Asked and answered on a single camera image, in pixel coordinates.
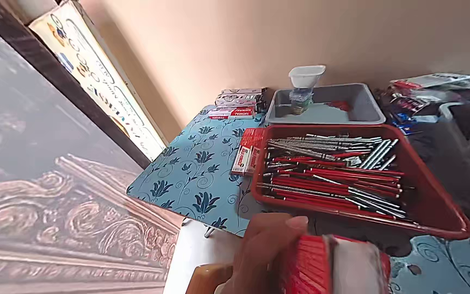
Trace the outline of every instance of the beige wall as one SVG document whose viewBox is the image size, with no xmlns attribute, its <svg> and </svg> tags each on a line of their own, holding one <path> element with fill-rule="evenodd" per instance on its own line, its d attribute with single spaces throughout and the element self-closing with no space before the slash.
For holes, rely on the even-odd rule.
<svg viewBox="0 0 470 294">
<path fill-rule="evenodd" d="M 468 1 L 81 2 L 87 11 L 105 7 L 124 34 L 172 116 L 160 123 L 160 106 L 146 105 L 161 129 L 165 119 L 184 127 L 223 88 L 288 88 L 298 65 L 326 64 L 323 84 L 372 87 L 429 72 L 470 73 Z"/>
</svg>

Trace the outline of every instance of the white container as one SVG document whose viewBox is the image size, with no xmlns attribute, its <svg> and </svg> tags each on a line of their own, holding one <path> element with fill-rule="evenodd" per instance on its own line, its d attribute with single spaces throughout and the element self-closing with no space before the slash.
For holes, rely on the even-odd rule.
<svg viewBox="0 0 470 294">
<path fill-rule="evenodd" d="M 325 70 L 325 65 L 297 66 L 289 72 L 289 77 L 295 88 L 313 88 Z"/>
</svg>

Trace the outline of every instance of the pencil box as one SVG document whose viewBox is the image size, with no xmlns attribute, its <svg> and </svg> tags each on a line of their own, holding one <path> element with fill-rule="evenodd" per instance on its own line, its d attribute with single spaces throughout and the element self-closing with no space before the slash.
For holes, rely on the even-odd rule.
<svg viewBox="0 0 470 294">
<path fill-rule="evenodd" d="M 283 294 L 387 294 L 389 272 L 374 244 L 305 235 L 287 252 L 279 282 Z"/>
</svg>

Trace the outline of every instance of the gray tray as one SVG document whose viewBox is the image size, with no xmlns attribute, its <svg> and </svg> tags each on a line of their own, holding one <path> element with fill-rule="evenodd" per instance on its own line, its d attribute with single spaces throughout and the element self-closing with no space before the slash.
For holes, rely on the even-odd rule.
<svg viewBox="0 0 470 294">
<path fill-rule="evenodd" d="M 270 124 L 382 124 L 385 122 L 385 116 L 366 84 L 317 87 L 313 90 L 313 104 L 301 115 L 289 114 L 289 92 L 291 90 L 275 92 L 266 114 L 266 122 Z M 345 112 L 324 104 L 333 101 L 346 101 L 350 110 Z"/>
</svg>

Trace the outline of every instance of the floral tablecloth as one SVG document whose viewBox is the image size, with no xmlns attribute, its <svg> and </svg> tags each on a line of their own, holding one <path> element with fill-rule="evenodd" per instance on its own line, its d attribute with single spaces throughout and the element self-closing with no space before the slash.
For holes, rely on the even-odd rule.
<svg viewBox="0 0 470 294">
<path fill-rule="evenodd" d="M 262 206 L 251 197 L 251 177 L 230 175 L 246 128 L 264 117 L 216 120 L 207 106 L 128 188 L 146 202 L 242 236 Z"/>
<path fill-rule="evenodd" d="M 207 113 L 212 108 L 201 110 L 127 192 L 243 236 L 251 216 L 270 209 L 251 196 L 251 177 L 230 175 L 230 170 L 245 128 L 262 126 L 264 117 L 211 120 Z M 317 220 L 316 216 L 310 219 L 311 233 L 332 231 L 324 228 L 331 225 L 327 220 Z M 374 234 L 382 234 L 352 229 L 355 238 L 363 234 L 365 239 L 374 239 Z M 470 293 L 470 238 L 446 241 L 426 235 L 413 237 L 410 245 L 408 256 L 391 258 L 393 293 Z"/>
</svg>

